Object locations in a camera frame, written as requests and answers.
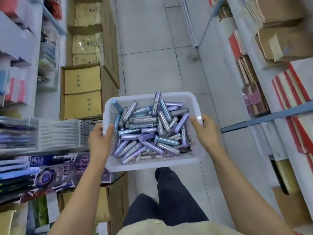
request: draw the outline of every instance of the dark pants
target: dark pants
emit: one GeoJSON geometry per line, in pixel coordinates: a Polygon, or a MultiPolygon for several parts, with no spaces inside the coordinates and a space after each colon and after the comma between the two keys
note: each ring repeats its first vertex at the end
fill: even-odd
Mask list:
{"type": "Polygon", "coordinates": [[[208,221],[200,206],[169,167],[157,168],[159,202],[140,194],[129,207],[123,226],[146,219],[160,219],[168,226],[208,221]]]}

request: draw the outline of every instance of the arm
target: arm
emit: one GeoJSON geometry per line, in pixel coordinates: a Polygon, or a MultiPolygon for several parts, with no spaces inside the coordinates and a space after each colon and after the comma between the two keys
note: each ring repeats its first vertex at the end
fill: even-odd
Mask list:
{"type": "Polygon", "coordinates": [[[210,154],[229,212],[237,230],[245,235],[294,235],[275,210],[254,189],[222,149],[214,121],[202,115],[204,126],[190,121],[210,154]]]}
{"type": "Polygon", "coordinates": [[[90,133],[90,162],[49,235],[93,234],[101,176],[111,151],[113,132],[114,125],[110,125],[106,135],[102,137],[102,124],[96,124],[90,133]]]}

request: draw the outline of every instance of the person's right hand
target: person's right hand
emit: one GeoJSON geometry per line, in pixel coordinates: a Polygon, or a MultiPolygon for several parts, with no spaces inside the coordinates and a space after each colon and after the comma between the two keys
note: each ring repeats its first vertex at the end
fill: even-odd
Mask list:
{"type": "Polygon", "coordinates": [[[197,137],[201,145],[210,153],[212,150],[221,148],[218,128],[214,123],[214,120],[207,115],[202,115],[204,126],[200,125],[197,119],[190,116],[190,122],[197,132],[197,137]]]}

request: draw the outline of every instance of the white plastic basket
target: white plastic basket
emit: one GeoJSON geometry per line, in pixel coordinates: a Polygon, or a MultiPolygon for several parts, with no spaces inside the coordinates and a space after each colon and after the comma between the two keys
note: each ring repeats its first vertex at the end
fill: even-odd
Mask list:
{"type": "MultiPolygon", "coordinates": [[[[153,104],[155,94],[145,94],[145,95],[131,95],[131,96],[119,96],[109,99],[104,108],[103,114],[103,134],[106,134],[106,130],[111,123],[114,123],[115,115],[118,113],[113,102],[117,101],[122,108],[125,106],[130,107],[131,104],[136,101],[138,102],[138,108],[150,106],[153,104]]],[[[161,99],[166,102],[182,102],[184,107],[189,109],[189,114],[197,118],[198,122],[203,125],[200,107],[198,105],[196,97],[190,92],[171,92],[162,93],[161,99]]],[[[193,146],[193,151],[189,153],[182,153],[180,156],[176,157],[166,157],[166,158],[156,158],[156,159],[145,159],[140,162],[129,161],[127,164],[123,164],[120,159],[113,157],[111,154],[105,167],[109,171],[131,171],[140,170],[147,168],[156,167],[167,167],[182,164],[190,164],[200,162],[203,157],[205,157],[205,150],[198,141],[196,131],[188,120],[188,129],[190,132],[191,141],[195,144],[193,146]]],[[[115,141],[117,135],[114,134],[112,139],[112,150],[115,146],[115,141]]]]}

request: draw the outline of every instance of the blue shelf edge strip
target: blue shelf edge strip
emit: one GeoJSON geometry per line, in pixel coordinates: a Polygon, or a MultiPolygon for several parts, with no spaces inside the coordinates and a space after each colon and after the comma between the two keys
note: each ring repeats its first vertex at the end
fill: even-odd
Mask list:
{"type": "Polygon", "coordinates": [[[34,3],[39,3],[43,7],[43,14],[51,22],[60,35],[66,35],[66,31],[61,27],[60,23],[52,16],[45,5],[40,0],[33,0],[34,3]]]}
{"type": "Polygon", "coordinates": [[[218,16],[218,12],[219,12],[219,10],[220,10],[220,8],[221,8],[221,6],[222,6],[224,1],[226,1],[226,0],[218,0],[217,3],[215,4],[215,6],[213,7],[212,15],[210,16],[209,22],[207,24],[207,27],[205,28],[204,34],[202,36],[202,39],[200,41],[200,44],[199,44],[198,48],[200,47],[200,45],[202,43],[202,40],[203,40],[207,30],[208,30],[208,27],[209,27],[209,24],[210,24],[211,20],[213,19],[213,17],[218,16]]]}
{"type": "Polygon", "coordinates": [[[279,112],[274,112],[272,114],[265,115],[265,116],[262,116],[260,118],[248,120],[245,122],[241,122],[238,124],[234,124],[234,125],[222,128],[221,132],[226,133],[229,131],[245,128],[245,127],[248,127],[251,125],[260,124],[262,122],[268,122],[268,121],[272,121],[272,120],[279,119],[279,118],[285,118],[285,117],[292,116],[292,115],[298,115],[298,114],[306,113],[306,112],[312,111],[312,110],[313,110],[313,101],[310,101],[310,102],[304,103],[302,105],[292,107],[291,109],[282,110],[279,112]]]}

